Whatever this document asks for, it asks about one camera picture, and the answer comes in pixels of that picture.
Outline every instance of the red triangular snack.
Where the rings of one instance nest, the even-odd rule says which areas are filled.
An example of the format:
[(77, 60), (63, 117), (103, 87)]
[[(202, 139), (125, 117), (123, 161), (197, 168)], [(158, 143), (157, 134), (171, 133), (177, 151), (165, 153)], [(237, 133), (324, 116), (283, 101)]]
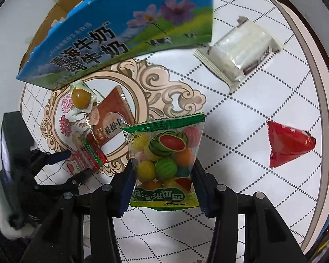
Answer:
[(268, 122), (270, 152), (269, 167), (278, 167), (311, 151), (316, 139), (308, 132), (280, 123)]

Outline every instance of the screw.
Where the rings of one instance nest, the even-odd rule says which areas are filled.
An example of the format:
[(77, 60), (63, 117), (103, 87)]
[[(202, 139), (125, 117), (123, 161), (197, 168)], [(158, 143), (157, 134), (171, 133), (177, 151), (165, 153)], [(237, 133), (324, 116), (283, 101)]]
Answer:
[(227, 189), (227, 186), (225, 186), (223, 184), (219, 184), (219, 185), (217, 185), (216, 188), (218, 191), (224, 192)]
[(67, 192), (67, 193), (65, 193), (65, 194), (63, 195), (63, 198), (64, 198), (65, 200), (72, 199), (72, 197), (73, 197), (73, 194), (72, 194), (71, 192)]
[(110, 191), (112, 189), (112, 186), (110, 184), (105, 184), (101, 188), (104, 192)]
[(256, 196), (257, 199), (260, 199), (260, 200), (262, 200), (262, 199), (265, 198), (265, 195), (264, 195), (264, 193), (262, 193), (262, 192), (257, 192), (257, 193), (255, 194), (255, 196)]

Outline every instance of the red snack packet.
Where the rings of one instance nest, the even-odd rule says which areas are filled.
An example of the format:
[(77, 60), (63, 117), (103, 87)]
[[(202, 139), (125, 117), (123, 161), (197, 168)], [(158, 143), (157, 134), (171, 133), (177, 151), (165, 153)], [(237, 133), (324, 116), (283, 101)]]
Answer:
[(134, 124), (131, 109), (119, 85), (90, 114), (86, 114), (86, 120), (100, 147), (121, 132), (120, 126)]
[(67, 167), (75, 175), (87, 168), (96, 172), (105, 163), (107, 163), (105, 155), (95, 143), (91, 133), (88, 133), (81, 148), (72, 155), (67, 163)]
[(308, 132), (280, 123), (268, 122), (270, 152), (269, 167), (278, 167), (311, 151), (316, 139)]

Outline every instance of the pink flower print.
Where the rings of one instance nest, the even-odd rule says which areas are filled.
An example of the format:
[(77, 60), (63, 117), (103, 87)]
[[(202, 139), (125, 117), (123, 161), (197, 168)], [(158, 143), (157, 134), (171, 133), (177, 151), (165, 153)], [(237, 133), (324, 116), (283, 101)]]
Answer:
[(69, 120), (66, 119), (65, 115), (62, 115), (62, 117), (60, 118), (60, 129), (63, 135), (70, 137), (72, 133), (71, 124), (69, 123)]
[(64, 112), (65, 114), (68, 113), (71, 110), (72, 105), (73, 105), (72, 97), (70, 94), (68, 94), (62, 99), (61, 102), (62, 112)]
[(133, 17), (135, 19), (128, 21), (127, 24), (130, 28), (139, 28), (150, 23), (154, 24), (160, 15), (161, 12), (156, 11), (156, 5), (151, 4), (147, 7), (145, 12), (133, 12)]
[(195, 4), (189, 0), (182, 0), (177, 3), (176, 0), (166, 0), (161, 5), (161, 13), (166, 21), (172, 21), (173, 25), (181, 25), (184, 22), (191, 21), (195, 15), (190, 12), (195, 8)]

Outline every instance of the purple flower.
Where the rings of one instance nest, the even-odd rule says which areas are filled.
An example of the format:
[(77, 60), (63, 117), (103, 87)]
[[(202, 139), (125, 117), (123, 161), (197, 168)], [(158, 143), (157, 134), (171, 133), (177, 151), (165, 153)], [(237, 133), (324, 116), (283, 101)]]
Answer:
[(151, 4), (147, 7), (145, 12), (135, 11), (133, 17), (135, 19), (127, 22), (130, 28), (139, 28), (149, 23), (154, 24), (156, 19), (161, 15), (160, 11), (156, 11), (156, 5)]
[(181, 25), (194, 18), (195, 15), (190, 12), (193, 8), (195, 4), (189, 0), (182, 0), (179, 3), (176, 0), (166, 0), (161, 5), (161, 13), (166, 21), (172, 21), (173, 25)]

